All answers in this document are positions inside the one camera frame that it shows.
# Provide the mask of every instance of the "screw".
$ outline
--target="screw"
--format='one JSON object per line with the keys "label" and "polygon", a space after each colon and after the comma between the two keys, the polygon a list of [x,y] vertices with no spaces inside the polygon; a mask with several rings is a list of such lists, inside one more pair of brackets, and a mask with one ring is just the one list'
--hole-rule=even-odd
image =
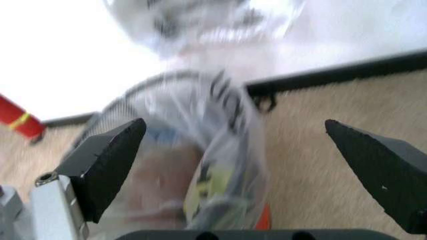
{"label": "screw", "polygon": [[45,184],[48,184],[50,182],[53,182],[55,180],[58,179],[58,173],[55,171],[51,171],[51,172],[47,172],[41,176],[39,176],[36,180],[35,180],[35,186],[39,187]]}

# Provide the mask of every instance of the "orange object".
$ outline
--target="orange object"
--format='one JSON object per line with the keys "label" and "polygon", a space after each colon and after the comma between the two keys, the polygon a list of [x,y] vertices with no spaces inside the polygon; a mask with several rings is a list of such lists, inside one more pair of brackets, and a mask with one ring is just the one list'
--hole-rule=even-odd
{"label": "orange object", "polygon": [[29,139],[40,137],[45,126],[9,99],[0,95],[0,122]]}
{"label": "orange object", "polygon": [[272,229],[272,214],[270,212],[270,206],[265,204],[264,210],[262,211],[261,217],[255,226],[255,230],[270,230]]}

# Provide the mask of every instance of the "beige carpet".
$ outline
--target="beige carpet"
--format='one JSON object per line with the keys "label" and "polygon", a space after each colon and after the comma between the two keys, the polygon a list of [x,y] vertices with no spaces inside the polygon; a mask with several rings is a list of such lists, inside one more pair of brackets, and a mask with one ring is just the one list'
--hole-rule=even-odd
{"label": "beige carpet", "polygon": [[[408,141],[427,152],[427,70],[287,92],[265,115],[269,202],[275,229],[362,228],[402,240],[411,236],[362,187],[324,121],[344,123]],[[0,127],[0,183],[24,199],[34,179],[52,170],[83,126],[49,129],[29,146]]]}

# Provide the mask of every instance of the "black baseboard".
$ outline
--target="black baseboard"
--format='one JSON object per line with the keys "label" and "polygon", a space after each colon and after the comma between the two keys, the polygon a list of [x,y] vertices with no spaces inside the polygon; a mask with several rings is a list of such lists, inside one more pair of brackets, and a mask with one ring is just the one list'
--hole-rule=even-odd
{"label": "black baseboard", "polygon": [[94,116],[96,112],[85,113],[76,116],[69,116],[64,118],[57,118],[53,120],[43,121],[42,123],[48,128],[63,127],[67,125],[85,124]]}
{"label": "black baseboard", "polygon": [[[291,76],[260,79],[256,80],[255,83],[248,84],[246,89],[253,98],[271,97],[276,93],[289,90],[351,81],[354,79],[365,79],[374,76],[411,72],[421,69],[427,69],[427,49],[359,64],[299,73]],[[44,124],[48,127],[84,124],[94,114],[95,113],[92,112],[78,116],[53,119],[45,121]]]}

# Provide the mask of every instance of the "wrapped object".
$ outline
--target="wrapped object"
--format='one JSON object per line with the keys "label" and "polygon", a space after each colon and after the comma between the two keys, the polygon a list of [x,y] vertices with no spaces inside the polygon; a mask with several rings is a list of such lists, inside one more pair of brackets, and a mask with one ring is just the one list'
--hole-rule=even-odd
{"label": "wrapped object", "polygon": [[224,72],[165,73],[94,116],[74,148],[135,118],[147,125],[120,192],[92,237],[143,229],[253,229],[265,205],[264,134]]}
{"label": "wrapped object", "polygon": [[131,39],[161,55],[189,45],[280,39],[304,0],[104,0]]}

